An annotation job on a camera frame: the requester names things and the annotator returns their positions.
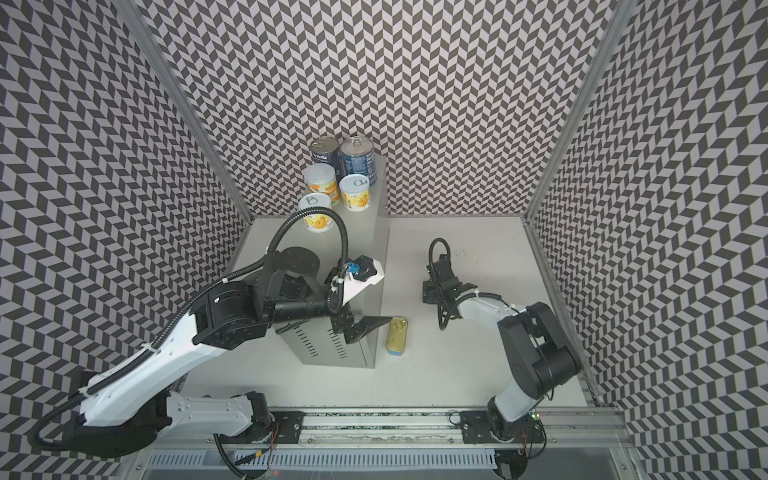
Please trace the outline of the white lid can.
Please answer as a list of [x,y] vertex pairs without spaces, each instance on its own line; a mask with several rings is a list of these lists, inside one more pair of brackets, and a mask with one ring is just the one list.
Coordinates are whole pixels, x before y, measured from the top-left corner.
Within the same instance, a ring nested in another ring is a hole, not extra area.
[[339,183],[342,201],[351,212],[362,212],[370,206],[369,178],[362,174],[350,174]]
[[[304,195],[298,203],[299,210],[311,207],[331,208],[331,198],[324,193],[309,193]],[[303,218],[306,229],[311,233],[324,233],[331,230],[335,223],[330,216],[321,213],[312,213]]]
[[334,168],[325,163],[312,164],[302,171],[303,178],[312,193],[327,195],[332,205],[340,200],[337,177]]

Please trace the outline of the blue label tin can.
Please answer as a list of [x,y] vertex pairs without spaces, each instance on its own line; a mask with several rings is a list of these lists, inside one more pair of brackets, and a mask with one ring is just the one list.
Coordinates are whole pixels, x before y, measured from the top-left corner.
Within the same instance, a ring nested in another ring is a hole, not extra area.
[[365,136],[347,138],[340,145],[340,154],[347,175],[364,175],[371,185],[376,183],[375,151],[370,139]]

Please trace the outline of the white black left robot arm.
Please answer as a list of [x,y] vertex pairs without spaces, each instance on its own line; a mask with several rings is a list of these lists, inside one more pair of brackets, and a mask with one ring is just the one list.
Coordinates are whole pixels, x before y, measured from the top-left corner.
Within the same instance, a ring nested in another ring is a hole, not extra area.
[[[61,442],[67,450],[102,458],[137,452],[155,440],[212,434],[226,443],[267,442],[279,424],[264,394],[254,391],[215,399],[192,398],[171,385],[195,367],[266,336],[315,319],[327,320],[348,344],[360,341],[386,318],[355,319],[350,301],[384,278],[381,263],[361,255],[344,272],[318,279],[320,261],[303,247],[274,251],[256,271],[227,281],[196,300],[160,344],[134,355],[138,366],[122,377],[110,370],[89,378],[80,412]],[[99,392],[92,388],[108,378]]]

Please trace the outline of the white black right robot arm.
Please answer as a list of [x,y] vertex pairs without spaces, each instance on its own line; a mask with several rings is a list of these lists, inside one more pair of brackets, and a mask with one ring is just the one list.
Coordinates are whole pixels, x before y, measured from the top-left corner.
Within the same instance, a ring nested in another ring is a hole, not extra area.
[[526,443],[543,438],[543,429],[536,426],[535,408],[582,368],[576,348],[554,311],[542,302],[514,306],[497,293],[460,281],[447,254],[429,261],[427,272],[422,301],[437,307],[441,331],[452,320],[472,320],[499,334],[511,380],[487,404],[492,437],[500,442]]

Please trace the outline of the tomato can dark label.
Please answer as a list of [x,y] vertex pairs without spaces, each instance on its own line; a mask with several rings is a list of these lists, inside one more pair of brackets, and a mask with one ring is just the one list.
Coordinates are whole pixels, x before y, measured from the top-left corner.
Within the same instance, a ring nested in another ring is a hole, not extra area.
[[322,163],[333,167],[337,180],[344,176],[344,168],[340,155],[340,143],[335,137],[321,136],[309,143],[309,153],[312,162]]

